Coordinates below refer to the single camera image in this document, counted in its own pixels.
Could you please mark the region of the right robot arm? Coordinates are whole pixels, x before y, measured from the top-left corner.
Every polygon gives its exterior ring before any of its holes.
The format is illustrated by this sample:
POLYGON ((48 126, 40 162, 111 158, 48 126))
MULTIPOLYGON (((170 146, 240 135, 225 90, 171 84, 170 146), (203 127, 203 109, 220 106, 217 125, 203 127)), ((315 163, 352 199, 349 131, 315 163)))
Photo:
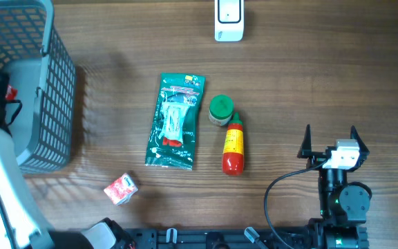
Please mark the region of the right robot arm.
POLYGON ((372 190, 360 182, 348 181, 370 151, 354 126, 348 139, 338 139, 325 151, 313 151, 310 125, 298 151, 307 160, 307 169, 319 173, 318 190, 321 218, 308 222, 311 247, 323 249, 365 249, 370 247, 363 224, 370 209, 372 190))

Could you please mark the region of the small red sachet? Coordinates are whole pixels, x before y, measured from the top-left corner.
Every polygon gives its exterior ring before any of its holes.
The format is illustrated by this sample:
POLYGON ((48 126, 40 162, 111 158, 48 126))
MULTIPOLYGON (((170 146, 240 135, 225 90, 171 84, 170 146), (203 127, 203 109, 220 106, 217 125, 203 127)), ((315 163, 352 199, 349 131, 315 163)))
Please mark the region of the small red sachet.
POLYGON ((104 193, 114 205, 128 203, 137 191, 137 185, 127 173, 123 174, 104 189, 104 193))

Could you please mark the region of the green 3M glove package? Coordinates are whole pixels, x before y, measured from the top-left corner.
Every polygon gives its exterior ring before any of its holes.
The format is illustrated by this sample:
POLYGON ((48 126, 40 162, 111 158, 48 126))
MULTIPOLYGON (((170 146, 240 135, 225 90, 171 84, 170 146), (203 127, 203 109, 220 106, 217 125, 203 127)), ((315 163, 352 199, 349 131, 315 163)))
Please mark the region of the green 3M glove package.
POLYGON ((196 151, 198 112, 205 91, 205 77, 186 73, 162 73, 144 164, 153 167, 193 169, 196 151), (183 144, 158 138, 163 125, 162 103, 190 105, 183 124, 183 144))

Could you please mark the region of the red chili sauce bottle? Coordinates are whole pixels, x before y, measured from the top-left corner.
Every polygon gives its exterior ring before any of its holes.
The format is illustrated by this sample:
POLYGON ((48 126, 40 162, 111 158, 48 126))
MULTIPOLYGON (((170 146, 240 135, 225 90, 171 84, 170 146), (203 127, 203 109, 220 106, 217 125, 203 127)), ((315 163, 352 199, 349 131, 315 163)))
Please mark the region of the red chili sauce bottle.
POLYGON ((241 175, 244 171, 243 121, 239 113, 230 120, 222 152, 222 172, 230 176, 241 175))

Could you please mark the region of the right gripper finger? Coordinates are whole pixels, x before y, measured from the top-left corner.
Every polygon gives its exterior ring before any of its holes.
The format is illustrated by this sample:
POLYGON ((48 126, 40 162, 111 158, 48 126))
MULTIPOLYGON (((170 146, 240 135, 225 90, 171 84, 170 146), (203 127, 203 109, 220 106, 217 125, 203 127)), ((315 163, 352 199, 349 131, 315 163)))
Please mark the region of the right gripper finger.
POLYGON ((362 139, 359 136, 359 133, 354 125, 351 126, 350 129, 350 138, 355 139, 359 145, 359 159, 358 161, 360 163, 363 163, 369 156, 370 151, 368 147, 365 145, 365 143, 362 141, 362 139))
POLYGON ((305 128, 305 134, 300 149, 297 153, 297 158, 311 159, 313 156, 311 129, 310 125, 308 124, 305 128))

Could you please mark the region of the green lid jar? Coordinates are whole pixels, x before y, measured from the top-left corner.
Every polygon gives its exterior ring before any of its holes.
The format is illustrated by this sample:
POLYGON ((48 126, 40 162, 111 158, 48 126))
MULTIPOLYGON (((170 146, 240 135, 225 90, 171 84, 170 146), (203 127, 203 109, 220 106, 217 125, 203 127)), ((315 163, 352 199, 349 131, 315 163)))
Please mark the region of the green lid jar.
POLYGON ((217 126, 225 126, 233 116, 234 102, 227 95, 215 96, 209 106, 209 120, 217 126))

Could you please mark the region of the light green wipes packet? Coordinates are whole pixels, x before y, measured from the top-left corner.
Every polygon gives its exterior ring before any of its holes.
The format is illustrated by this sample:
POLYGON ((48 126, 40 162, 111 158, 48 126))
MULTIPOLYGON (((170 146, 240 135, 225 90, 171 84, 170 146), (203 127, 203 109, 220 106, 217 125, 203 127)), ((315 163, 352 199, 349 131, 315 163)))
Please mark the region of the light green wipes packet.
POLYGON ((158 138, 166 138, 177 142, 176 147, 183 144, 183 124, 190 105, 179 102, 163 102, 163 125, 158 138))

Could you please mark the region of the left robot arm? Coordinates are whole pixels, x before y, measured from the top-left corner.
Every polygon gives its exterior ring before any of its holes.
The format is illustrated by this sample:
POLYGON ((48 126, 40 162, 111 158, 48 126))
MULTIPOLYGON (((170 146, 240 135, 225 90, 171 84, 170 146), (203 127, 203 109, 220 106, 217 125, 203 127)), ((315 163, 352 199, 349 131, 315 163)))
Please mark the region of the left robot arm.
POLYGON ((9 79, 0 72, 0 248, 134 248, 130 234, 108 218, 85 230, 58 231, 42 214, 19 169, 6 120, 9 79))

